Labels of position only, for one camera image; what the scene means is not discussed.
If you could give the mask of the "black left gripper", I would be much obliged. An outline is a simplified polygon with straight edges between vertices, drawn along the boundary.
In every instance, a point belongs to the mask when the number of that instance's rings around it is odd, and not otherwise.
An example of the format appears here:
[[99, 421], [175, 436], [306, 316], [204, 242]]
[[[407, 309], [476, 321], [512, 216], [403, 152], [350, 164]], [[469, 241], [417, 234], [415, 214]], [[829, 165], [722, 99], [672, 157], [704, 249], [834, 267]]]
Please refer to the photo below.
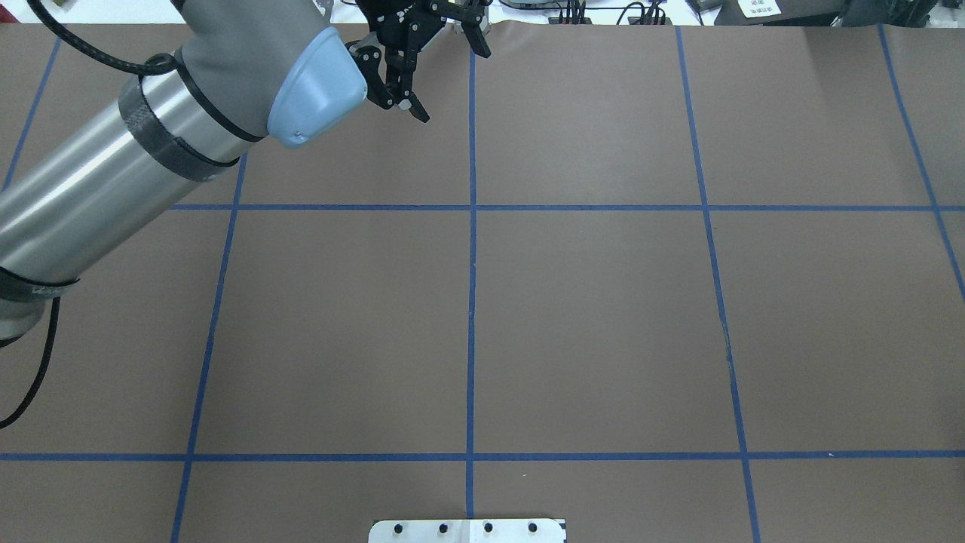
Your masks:
[[366, 97], [380, 108], [400, 108], [427, 123], [430, 114], [413, 90], [422, 48], [435, 39], [447, 20], [455, 21], [473, 54], [490, 58], [486, 41], [487, 10], [492, 1], [357, 1], [369, 34], [347, 44], [364, 76]]

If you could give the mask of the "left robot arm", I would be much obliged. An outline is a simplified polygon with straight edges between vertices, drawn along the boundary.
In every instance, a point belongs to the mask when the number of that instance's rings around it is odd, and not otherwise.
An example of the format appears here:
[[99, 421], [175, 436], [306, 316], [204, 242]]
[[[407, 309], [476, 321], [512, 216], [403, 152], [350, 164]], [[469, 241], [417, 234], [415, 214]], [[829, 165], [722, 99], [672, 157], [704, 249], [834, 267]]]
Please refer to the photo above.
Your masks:
[[79, 276], [263, 138], [296, 149], [363, 100], [430, 120], [418, 56], [449, 21], [492, 54], [486, 1], [359, 1], [368, 32], [342, 41], [330, 1], [176, 1], [189, 41], [141, 64], [29, 7], [76, 51], [128, 74], [110, 106], [2, 192], [2, 344], [34, 327]]

